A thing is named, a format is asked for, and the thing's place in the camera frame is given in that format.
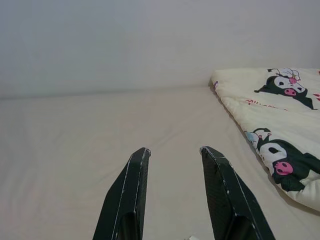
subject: black plastic piece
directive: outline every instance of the black plastic piece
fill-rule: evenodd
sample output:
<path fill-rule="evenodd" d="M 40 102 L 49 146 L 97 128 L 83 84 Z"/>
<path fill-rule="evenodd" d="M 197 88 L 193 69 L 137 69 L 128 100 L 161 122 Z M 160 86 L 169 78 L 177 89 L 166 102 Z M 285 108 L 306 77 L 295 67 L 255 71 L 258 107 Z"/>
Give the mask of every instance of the black plastic piece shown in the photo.
<path fill-rule="evenodd" d="M 225 156 L 209 146 L 200 153 L 214 239 L 274 240 L 255 196 Z"/>
<path fill-rule="evenodd" d="M 134 152 L 109 189 L 93 240 L 142 240 L 151 152 Z"/>

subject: cream blanket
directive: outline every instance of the cream blanket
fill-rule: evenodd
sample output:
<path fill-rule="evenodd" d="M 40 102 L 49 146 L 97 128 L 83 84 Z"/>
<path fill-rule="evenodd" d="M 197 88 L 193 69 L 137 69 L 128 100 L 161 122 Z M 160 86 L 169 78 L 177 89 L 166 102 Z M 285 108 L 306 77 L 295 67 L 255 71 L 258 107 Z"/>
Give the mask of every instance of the cream blanket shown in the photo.
<path fill-rule="evenodd" d="M 320 211 L 319 70 L 218 70 L 212 82 L 275 183 Z"/>

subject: bed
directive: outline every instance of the bed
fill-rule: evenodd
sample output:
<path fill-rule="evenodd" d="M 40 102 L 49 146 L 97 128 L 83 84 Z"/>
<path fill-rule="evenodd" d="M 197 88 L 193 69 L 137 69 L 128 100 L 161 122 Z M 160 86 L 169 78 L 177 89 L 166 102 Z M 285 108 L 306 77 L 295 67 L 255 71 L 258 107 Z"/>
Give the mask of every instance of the bed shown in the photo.
<path fill-rule="evenodd" d="M 320 213 L 277 187 L 208 87 L 0 102 L 0 239 L 87 240 L 132 152 L 151 149 L 146 240 L 213 238 L 199 147 L 222 152 L 276 239 L 319 238 Z"/>

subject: bed sheet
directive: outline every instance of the bed sheet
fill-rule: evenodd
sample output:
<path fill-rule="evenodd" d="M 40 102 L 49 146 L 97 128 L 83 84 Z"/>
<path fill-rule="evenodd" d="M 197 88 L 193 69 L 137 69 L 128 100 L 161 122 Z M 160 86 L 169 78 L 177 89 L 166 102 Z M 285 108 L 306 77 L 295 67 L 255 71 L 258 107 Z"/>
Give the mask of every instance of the bed sheet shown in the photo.
<path fill-rule="evenodd" d="M 0 239 L 91 239 L 109 187 L 140 147 L 151 149 L 143 239 L 212 239 L 205 145 L 232 163 L 277 239 L 319 238 L 319 213 L 265 181 L 207 87 L 3 100 L 0 112 Z"/>

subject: white bed sheet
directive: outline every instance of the white bed sheet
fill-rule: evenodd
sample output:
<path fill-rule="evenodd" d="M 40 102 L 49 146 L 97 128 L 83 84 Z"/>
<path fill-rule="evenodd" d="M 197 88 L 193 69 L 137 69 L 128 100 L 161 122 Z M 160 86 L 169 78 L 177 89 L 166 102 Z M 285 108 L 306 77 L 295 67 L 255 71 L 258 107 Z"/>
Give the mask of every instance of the white bed sheet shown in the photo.
<path fill-rule="evenodd" d="M 212 239 L 205 145 L 231 161 L 277 239 L 319 239 L 320 214 L 267 180 L 207 87 L 3 100 L 0 112 L 1 240 L 91 239 L 109 187 L 140 147 L 151 149 L 143 239 Z"/>

